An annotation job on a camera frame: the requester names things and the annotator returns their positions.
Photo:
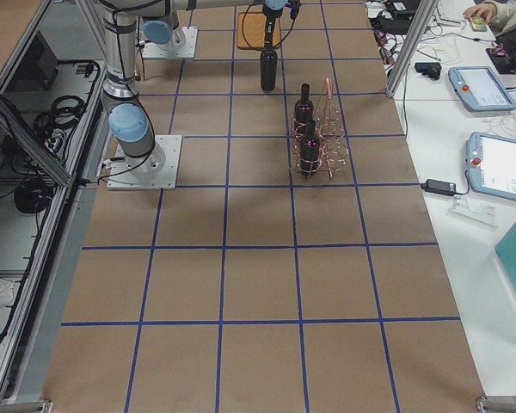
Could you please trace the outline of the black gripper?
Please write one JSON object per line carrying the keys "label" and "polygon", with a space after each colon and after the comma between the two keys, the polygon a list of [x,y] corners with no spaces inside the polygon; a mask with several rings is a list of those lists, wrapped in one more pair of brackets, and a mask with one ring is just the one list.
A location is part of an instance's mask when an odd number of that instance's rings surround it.
{"label": "black gripper", "polygon": [[275,33],[277,21],[282,16],[282,10],[265,8],[264,16],[266,18],[264,27],[264,49],[273,50],[280,42]]}

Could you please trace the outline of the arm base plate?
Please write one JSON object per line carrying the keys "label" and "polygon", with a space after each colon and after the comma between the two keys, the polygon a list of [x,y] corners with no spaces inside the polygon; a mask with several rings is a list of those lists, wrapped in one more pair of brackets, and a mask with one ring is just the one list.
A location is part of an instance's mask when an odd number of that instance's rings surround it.
{"label": "arm base plate", "polygon": [[157,135],[155,148],[148,157],[125,157],[120,144],[114,156],[107,188],[110,190],[175,189],[181,155],[181,135]]}
{"label": "arm base plate", "polygon": [[170,27],[144,31],[144,60],[193,59],[199,30],[196,27]]}

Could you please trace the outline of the person hand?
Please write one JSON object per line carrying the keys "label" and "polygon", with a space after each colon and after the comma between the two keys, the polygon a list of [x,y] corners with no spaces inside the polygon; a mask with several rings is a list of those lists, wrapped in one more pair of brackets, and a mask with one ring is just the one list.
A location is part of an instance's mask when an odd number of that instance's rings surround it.
{"label": "person hand", "polygon": [[476,4],[466,9],[463,12],[463,17],[465,19],[470,19],[472,17],[481,17],[485,21],[489,21],[495,13],[496,5],[494,3],[484,1],[482,3]]}

